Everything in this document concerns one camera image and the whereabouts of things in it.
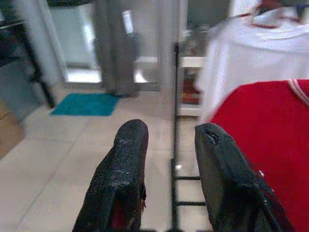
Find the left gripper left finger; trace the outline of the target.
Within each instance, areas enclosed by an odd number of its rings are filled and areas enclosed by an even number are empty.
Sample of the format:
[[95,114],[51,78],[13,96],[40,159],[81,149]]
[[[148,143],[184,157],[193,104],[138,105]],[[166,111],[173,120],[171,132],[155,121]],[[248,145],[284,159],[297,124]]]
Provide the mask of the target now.
[[148,127],[129,120],[98,165],[75,221],[74,232],[138,232],[145,207]]

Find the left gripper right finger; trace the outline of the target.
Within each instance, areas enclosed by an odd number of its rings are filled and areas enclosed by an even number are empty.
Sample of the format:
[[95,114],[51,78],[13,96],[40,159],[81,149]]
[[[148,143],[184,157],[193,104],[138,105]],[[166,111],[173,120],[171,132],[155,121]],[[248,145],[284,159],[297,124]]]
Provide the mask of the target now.
[[215,232],[292,232],[274,190],[234,139],[213,123],[195,127],[195,151],[209,221]]

